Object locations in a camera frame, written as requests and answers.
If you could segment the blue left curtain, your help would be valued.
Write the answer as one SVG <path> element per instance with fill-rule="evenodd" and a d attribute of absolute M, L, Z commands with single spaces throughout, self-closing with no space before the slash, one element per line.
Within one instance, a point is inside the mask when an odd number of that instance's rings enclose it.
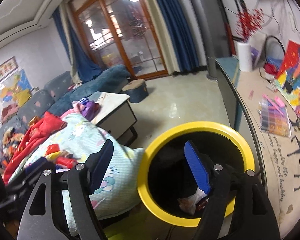
<path fill-rule="evenodd" d="M 52 17 L 70 62 L 72 81 L 75 84 L 86 83 L 98 77 L 102 69 L 84 51 L 63 3 L 53 12 Z"/>

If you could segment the white plastic bag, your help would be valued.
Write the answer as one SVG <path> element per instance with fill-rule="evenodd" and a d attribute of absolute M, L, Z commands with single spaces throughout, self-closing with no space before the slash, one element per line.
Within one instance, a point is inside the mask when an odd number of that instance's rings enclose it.
<path fill-rule="evenodd" d="M 197 204 L 203 199 L 207 197 L 207 194 L 201 190 L 200 188 L 197 188 L 195 194 L 186 197 L 186 198 L 179 198 L 179 207 L 182 211 L 185 213 L 188 213 L 190 215 L 194 215 L 197 209 Z"/>

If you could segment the round blue footstool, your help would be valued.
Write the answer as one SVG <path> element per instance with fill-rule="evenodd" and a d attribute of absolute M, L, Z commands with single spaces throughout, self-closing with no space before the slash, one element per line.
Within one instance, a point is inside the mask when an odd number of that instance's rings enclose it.
<path fill-rule="evenodd" d="M 143 79 L 133 80 L 122 88 L 122 91 L 130 96 L 131 103 L 140 103 L 148 96 L 146 81 Z"/>

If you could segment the red blanket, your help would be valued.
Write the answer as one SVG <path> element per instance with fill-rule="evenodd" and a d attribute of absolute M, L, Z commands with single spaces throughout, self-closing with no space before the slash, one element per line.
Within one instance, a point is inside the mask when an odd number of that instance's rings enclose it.
<path fill-rule="evenodd" d="M 25 157 L 41 145 L 50 135 L 60 131 L 66 126 L 67 122 L 50 112 L 45 112 L 37 123 L 30 126 L 5 169 L 3 175 L 5 185 L 8 184 L 12 174 Z"/>

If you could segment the world map wall poster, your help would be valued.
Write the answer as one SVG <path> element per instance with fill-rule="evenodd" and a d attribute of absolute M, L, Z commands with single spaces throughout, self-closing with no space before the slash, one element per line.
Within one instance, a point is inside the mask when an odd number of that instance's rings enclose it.
<path fill-rule="evenodd" d="M 0 124 L 31 98 L 32 89 L 23 69 L 14 71 L 0 81 Z"/>

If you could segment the purple toys on table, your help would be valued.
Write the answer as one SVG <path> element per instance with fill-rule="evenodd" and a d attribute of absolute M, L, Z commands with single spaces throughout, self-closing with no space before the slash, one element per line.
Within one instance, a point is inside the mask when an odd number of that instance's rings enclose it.
<path fill-rule="evenodd" d="M 100 108 L 101 106 L 99 103 L 89 100 L 88 98 L 82 98 L 74 104 L 75 112 L 81 114 L 89 121 L 93 120 Z"/>

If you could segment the grey heart pattern sofa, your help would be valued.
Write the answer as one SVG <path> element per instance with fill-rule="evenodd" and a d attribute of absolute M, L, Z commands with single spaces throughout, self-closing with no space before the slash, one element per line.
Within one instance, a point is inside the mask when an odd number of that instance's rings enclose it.
<path fill-rule="evenodd" d="M 45 112 L 61 116 L 72 108 L 71 92 L 68 88 L 73 84 L 70 72 L 55 77 L 47 82 L 43 89 L 38 90 L 9 121 L 0 128 L 0 160 L 2 159 L 2 140 L 5 131 L 14 127 L 20 133 L 25 133 L 28 123 L 35 116 L 41 117 Z"/>

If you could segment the red snack tube wrapper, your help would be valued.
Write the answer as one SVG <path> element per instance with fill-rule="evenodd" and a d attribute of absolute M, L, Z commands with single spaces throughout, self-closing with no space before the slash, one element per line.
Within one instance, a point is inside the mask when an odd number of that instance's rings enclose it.
<path fill-rule="evenodd" d="M 78 164 L 76 159 L 66 158 L 66 157 L 58 157 L 56 159 L 56 164 L 62 168 L 71 169 Z"/>

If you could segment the silver tower air conditioner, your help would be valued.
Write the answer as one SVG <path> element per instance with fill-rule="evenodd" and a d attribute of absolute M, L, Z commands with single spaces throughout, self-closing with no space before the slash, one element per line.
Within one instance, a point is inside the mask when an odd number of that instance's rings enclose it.
<path fill-rule="evenodd" d="M 213 31 L 213 12 L 216 0 L 190 0 L 199 25 L 207 61 L 207 78 L 217 81 L 216 44 Z"/>

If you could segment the red berry branch decoration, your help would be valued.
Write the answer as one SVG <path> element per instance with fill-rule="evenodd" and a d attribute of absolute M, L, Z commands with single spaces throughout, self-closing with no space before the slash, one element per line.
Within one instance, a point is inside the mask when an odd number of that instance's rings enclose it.
<path fill-rule="evenodd" d="M 261 8 L 253 10 L 243 10 L 237 15 L 236 33 L 243 42 L 248 42 L 249 38 L 264 24 L 264 12 Z"/>

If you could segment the wooden glass sliding door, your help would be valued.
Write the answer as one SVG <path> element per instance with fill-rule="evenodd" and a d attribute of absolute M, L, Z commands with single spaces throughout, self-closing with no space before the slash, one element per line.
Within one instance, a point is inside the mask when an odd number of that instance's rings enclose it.
<path fill-rule="evenodd" d="M 133 78 L 168 75 L 145 0 L 68 0 L 79 39 L 104 68 L 124 64 Z"/>

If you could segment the Hello Kitty blue blanket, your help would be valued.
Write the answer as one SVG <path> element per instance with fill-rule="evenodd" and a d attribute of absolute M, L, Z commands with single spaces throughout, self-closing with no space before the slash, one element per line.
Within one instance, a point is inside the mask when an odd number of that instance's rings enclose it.
<path fill-rule="evenodd" d="M 65 127 L 25 154 L 7 181 L 12 182 L 43 157 L 48 146 L 57 144 L 79 163 L 86 164 L 92 155 L 96 157 L 87 179 L 89 198 L 99 220 L 117 217 L 139 204 L 137 175 L 145 150 L 121 145 L 104 128 L 80 114 L 68 114 L 61 121 Z"/>

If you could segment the framed calligraphy picture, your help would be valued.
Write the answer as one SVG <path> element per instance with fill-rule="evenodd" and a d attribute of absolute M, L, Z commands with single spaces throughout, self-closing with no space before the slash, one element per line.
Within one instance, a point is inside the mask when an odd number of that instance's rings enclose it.
<path fill-rule="evenodd" d="M 0 82 L 18 69 L 15 57 L 12 57 L 0 65 Z"/>

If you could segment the blue window curtain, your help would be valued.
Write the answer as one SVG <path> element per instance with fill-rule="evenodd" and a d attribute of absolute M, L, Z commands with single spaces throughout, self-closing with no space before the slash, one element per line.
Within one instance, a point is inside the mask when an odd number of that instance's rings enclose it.
<path fill-rule="evenodd" d="M 199 67 L 192 34 L 178 0 L 157 0 L 182 73 L 195 72 Z"/>

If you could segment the white top coffee table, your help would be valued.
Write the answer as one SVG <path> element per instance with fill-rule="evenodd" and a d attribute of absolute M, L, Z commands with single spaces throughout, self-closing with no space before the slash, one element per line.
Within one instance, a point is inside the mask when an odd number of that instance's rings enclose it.
<path fill-rule="evenodd" d="M 127 94 L 95 92 L 89 96 L 89 100 L 100 106 L 90 121 L 92 124 L 104 129 L 126 146 L 137 139 L 138 134 L 134 128 L 137 118 L 129 104 Z"/>

